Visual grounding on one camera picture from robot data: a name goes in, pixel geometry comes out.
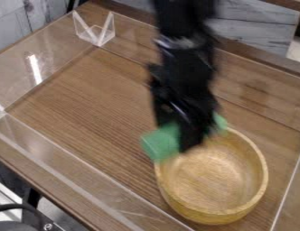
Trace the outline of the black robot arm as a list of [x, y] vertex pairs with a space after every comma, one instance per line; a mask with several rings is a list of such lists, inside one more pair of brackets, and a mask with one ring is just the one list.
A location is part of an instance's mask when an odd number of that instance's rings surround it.
[[178, 151], [186, 152], [215, 126], [215, 38], [206, 21], [215, 15], [217, 1], [151, 0], [151, 5], [161, 58], [147, 66], [157, 124], [175, 125]]

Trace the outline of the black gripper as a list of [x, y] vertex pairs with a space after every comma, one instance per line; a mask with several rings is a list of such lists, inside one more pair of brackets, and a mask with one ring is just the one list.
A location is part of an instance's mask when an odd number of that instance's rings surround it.
[[214, 46], [157, 44], [161, 63], [147, 66], [157, 126], [179, 123], [179, 147], [186, 152], [203, 142], [215, 124], [218, 101], [211, 92]]

